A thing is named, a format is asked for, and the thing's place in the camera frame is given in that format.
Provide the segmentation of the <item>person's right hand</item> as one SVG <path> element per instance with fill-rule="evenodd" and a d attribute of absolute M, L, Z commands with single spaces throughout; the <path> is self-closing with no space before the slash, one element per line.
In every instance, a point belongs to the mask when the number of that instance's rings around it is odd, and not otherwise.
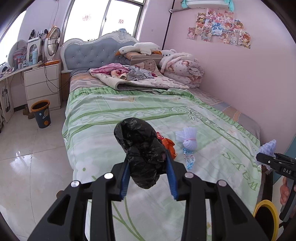
<path fill-rule="evenodd" d="M 280 187 L 280 203 L 284 206 L 288 200 L 290 189 L 287 186 L 287 178 L 283 177 L 282 185 Z"/>

